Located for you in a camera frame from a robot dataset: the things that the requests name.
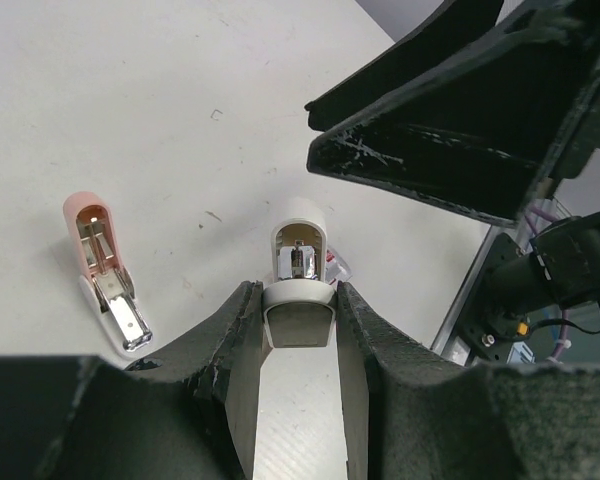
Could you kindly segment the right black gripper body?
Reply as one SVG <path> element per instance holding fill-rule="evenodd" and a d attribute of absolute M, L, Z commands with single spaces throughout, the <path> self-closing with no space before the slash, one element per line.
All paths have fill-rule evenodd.
<path fill-rule="evenodd" d="M 600 149 L 600 1 L 532 1 L 534 94 L 529 147 L 538 151 L 529 190 L 550 198 Z"/>

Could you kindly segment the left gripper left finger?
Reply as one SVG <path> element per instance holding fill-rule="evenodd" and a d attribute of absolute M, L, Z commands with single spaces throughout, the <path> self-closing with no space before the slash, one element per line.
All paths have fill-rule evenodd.
<path fill-rule="evenodd" d="M 206 320 L 116 367 L 0 356 L 0 479 L 249 479 L 262 291 L 243 282 Z"/>

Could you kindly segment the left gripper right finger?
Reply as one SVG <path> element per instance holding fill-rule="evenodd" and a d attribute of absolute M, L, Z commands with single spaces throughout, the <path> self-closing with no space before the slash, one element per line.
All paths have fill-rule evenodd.
<path fill-rule="evenodd" d="M 600 365 L 465 368 L 337 289 L 351 479 L 600 479 Z"/>

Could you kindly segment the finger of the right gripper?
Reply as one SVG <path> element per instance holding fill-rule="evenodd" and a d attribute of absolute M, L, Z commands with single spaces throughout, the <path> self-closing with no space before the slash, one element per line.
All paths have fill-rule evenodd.
<path fill-rule="evenodd" d="M 529 147 L 529 3 L 434 68 L 317 137 L 310 172 L 491 225 L 516 224 L 539 166 Z"/>
<path fill-rule="evenodd" d="M 327 131 L 439 65 L 493 28 L 503 0 L 448 0 L 374 60 L 305 106 L 308 126 Z"/>

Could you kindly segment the white staple remover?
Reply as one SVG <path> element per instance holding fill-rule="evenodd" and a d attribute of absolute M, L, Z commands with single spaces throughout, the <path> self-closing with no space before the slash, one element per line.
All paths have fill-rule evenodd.
<path fill-rule="evenodd" d="M 325 282 L 327 249 L 349 265 L 349 281 L 360 277 L 362 265 L 344 247 L 335 212 L 301 196 L 271 210 L 256 479 L 347 476 L 336 352 L 336 290 L 343 282 Z"/>

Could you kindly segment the pink white mini stapler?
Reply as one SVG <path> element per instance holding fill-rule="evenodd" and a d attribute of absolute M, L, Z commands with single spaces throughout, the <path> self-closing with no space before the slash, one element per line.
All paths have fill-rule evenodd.
<path fill-rule="evenodd" d="M 63 215 L 79 268 L 78 284 L 113 348 L 134 359 L 153 339 L 122 259 L 109 206 L 93 192 L 71 194 Z"/>

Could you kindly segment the red white staple box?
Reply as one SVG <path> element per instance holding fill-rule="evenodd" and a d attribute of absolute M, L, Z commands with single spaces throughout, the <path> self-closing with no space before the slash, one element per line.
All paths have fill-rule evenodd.
<path fill-rule="evenodd" d="M 329 247 L 326 252 L 325 282 L 337 285 L 340 282 L 348 282 L 351 277 L 349 265 L 334 248 Z"/>

